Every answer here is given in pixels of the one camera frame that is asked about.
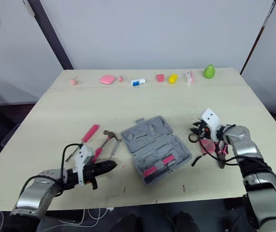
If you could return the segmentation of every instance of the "toy fruit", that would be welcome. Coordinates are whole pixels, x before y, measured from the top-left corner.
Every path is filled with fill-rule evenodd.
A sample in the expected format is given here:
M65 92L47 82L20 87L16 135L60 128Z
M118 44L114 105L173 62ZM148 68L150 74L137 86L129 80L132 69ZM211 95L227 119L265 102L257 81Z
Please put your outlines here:
M172 74L172 75L169 77L168 82L169 82L170 84L174 84L174 83L177 81L177 79L178 79L178 75L177 75L177 74Z
M70 80L69 80L69 83L70 83L72 86L75 86L75 85L78 83L78 81L77 81L76 79L77 79L77 77L70 79Z
M211 79L215 74L215 68L212 64L208 65L204 70L204 76L207 79Z

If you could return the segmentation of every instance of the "white wall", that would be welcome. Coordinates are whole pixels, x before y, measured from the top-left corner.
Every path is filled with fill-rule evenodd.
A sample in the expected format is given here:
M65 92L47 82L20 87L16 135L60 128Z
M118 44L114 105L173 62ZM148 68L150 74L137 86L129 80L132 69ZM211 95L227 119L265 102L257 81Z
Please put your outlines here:
M0 104L37 101L62 71L21 0L0 0Z
M267 109L276 113L276 5L242 76Z
M242 69L273 0L41 0L75 69Z

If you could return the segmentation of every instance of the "hammer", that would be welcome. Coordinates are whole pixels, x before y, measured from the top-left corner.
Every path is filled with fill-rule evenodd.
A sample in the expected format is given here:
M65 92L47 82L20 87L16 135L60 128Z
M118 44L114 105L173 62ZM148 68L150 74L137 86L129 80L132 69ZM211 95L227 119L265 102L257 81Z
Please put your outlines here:
M107 143L110 139L115 138L116 140L118 140L117 136L116 136L115 133L113 133L113 132L110 132L110 131L108 131L108 130L104 130L104 134L105 134L105 135L108 135L108 138L106 139L106 141L103 143L102 146L100 146L98 149L96 149L96 151L95 151L95 156L94 156L94 158L92 159L92 162L93 162L93 163L97 160L98 156L101 154L101 152L102 152L102 150L103 150L103 147L106 145L106 143Z

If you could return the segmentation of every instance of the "hammer head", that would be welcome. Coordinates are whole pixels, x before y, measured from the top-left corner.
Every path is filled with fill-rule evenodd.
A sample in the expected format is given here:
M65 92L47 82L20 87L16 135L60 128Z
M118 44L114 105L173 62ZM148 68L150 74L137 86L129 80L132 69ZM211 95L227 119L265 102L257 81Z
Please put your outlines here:
M115 138L116 140L118 140L117 136L113 132L110 132L108 130L104 130L104 134L108 135L108 138L110 138L110 139Z

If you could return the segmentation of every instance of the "green pear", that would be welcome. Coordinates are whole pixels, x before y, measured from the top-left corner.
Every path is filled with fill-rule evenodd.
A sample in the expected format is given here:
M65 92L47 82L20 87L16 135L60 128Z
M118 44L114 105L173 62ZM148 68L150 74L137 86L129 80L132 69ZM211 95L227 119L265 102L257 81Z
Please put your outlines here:
M211 79L215 74L215 68L212 64L208 65L204 71L204 76L207 79Z

